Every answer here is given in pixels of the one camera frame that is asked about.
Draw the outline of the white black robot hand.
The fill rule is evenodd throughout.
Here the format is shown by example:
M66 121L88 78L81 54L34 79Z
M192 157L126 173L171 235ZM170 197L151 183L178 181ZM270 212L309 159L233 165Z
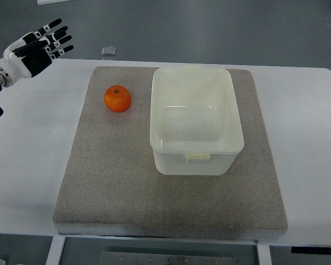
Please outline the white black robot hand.
M0 59L0 84L10 87L21 78L33 78L48 68L53 60L73 50L73 45L63 47L72 37L67 26L57 30L62 23L58 18L36 31L31 31L10 44Z

